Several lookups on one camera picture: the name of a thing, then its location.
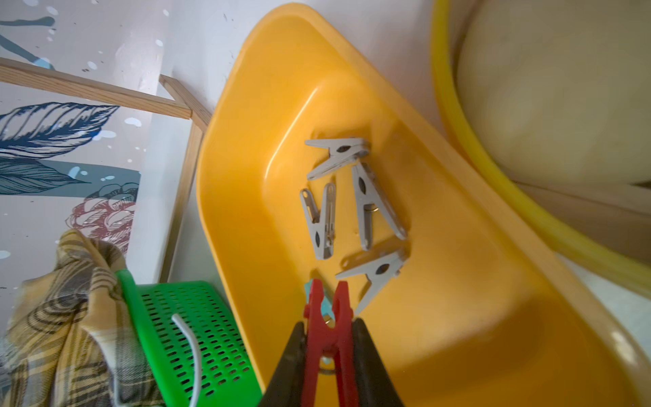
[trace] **white cable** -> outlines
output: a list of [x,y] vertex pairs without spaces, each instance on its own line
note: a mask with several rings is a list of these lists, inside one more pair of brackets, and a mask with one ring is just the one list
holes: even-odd
[[186,322],[179,314],[172,315],[172,321],[178,326],[178,329],[183,332],[188,342],[190,342],[190,349],[192,349],[192,359],[195,364],[195,384],[192,387],[192,398],[190,399],[189,407],[197,407],[199,402],[199,393],[201,392],[201,352],[199,352],[199,342],[194,332],[187,326]]

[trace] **yellow plastic basin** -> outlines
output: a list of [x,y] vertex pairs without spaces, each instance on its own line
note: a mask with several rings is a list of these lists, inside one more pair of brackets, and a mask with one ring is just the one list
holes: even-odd
[[[366,137],[409,232],[374,216],[362,252],[350,167],[307,182],[310,138]],[[337,185],[335,254],[314,258],[301,188]],[[463,158],[311,8],[270,12],[244,44],[197,170],[202,222],[263,389],[305,305],[303,285],[405,247],[363,311],[407,406],[649,403],[648,361],[628,334]],[[365,278],[349,280],[353,307]],[[320,406],[337,405],[321,376]]]

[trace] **gray clothespin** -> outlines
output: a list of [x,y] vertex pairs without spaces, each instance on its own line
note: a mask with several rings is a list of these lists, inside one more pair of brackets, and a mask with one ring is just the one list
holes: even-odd
[[357,204],[359,239],[364,250],[369,250],[373,243],[372,215],[374,206],[387,220],[396,236],[402,240],[407,238],[407,231],[403,228],[391,203],[377,184],[376,176],[368,164],[358,162],[353,167],[353,187]]
[[400,249],[335,276],[338,280],[341,280],[353,277],[354,275],[366,274],[367,279],[370,281],[370,287],[359,302],[357,309],[355,309],[355,315],[359,315],[364,311],[364,308],[366,308],[371,300],[378,295],[380,290],[387,285],[389,280],[398,277],[400,269],[406,261],[406,255],[404,251]]
[[330,182],[325,185],[321,212],[316,208],[314,195],[309,189],[301,189],[301,204],[305,211],[307,228],[314,246],[316,260],[326,260],[332,257],[335,239],[335,197],[337,189]]
[[330,153],[330,157],[326,161],[307,175],[307,179],[310,181],[352,164],[356,159],[368,156],[370,152],[368,141],[356,137],[351,139],[306,140],[305,144],[310,147],[327,148]]

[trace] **plaid cloth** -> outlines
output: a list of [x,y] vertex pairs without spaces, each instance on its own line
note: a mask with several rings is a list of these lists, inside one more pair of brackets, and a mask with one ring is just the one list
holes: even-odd
[[114,275],[124,267],[107,242],[61,236],[54,271],[22,284],[0,344],[4,407],[163,403]]

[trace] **leaf illustration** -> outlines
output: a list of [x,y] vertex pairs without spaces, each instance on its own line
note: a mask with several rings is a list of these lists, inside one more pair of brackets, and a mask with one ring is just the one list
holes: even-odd
[[79,181],[36,160],[0,158],[0,195],[43,192]]
[[0,158],[49,158],[88,143],[119,106],[44,103],[0,115]]

